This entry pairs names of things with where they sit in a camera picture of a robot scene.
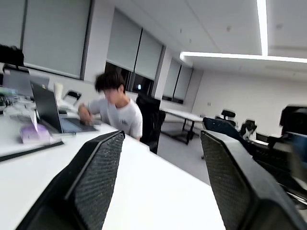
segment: window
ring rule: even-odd
[[[79,78],[91,0],[4,0],[0,44],[23,50],[26,67]]]
[[[142,77],[141,75],[138,74],[134,74],[134,81],[132,84],[132,89],[129,91],[132,92],[137,92],[137,93],[144,93],[146,95],[151,95],[152,90],[153,90],[153,84],[154,81],[149,79],[149,78],[145,78]]]
[[[126,91],[151,95],[162,47],[148,32],[115,10],[105,71],[121,71]]]
[[[184,67],[172,59],[162,99],[183,104],[189,87],[192,71],[193,69]]]
[[[111,63],[106,63],[106,68],[105,68],[105,72],[112,72],[112,71],[116,71],[117,73],[121,74],[121,76],[123,77],[124,81],[125,81],[125,85],[126,85],[126,89],[127,90],[127,86],[128,86],[128,80],[130,77],[131,72],[129,70],[123,69],[121,67],[118,67],[116,65],[113,65]]]
[[[126,91],[136,93],[142,92],[144,94],[151,95],[154,85],[153,80],[107,62],[105,72],[109,71],[116,71],[122,75],[125,81]]]

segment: gray floor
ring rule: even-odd
[[[180,130],[182,124],[164,122],[162,130]],[[201,181],[210,184],[203,155],[201,140],[194,136],[188,145],[164,134],[160,135],[158,155]]]

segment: cup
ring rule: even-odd
[[[63,84],[55,82],[53,85],[54,95],[58,102],[62,101]]]

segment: person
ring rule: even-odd
[[[125,82],[117,72],[103,73],[96,77],[95,89],[103,92],[105,99],[81,104],[78,109],[80,119],[91,122],[93,115],[100,114],[101,120],[127,135],[140,140],[143,118],[137,104],[125,93]]]

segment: paper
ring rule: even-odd
[[[33,110],[32,113],[30,113],[31,121],[34,125],[35,130],[38,132],[37,129],[37,118],[36,118],[36,110]]]

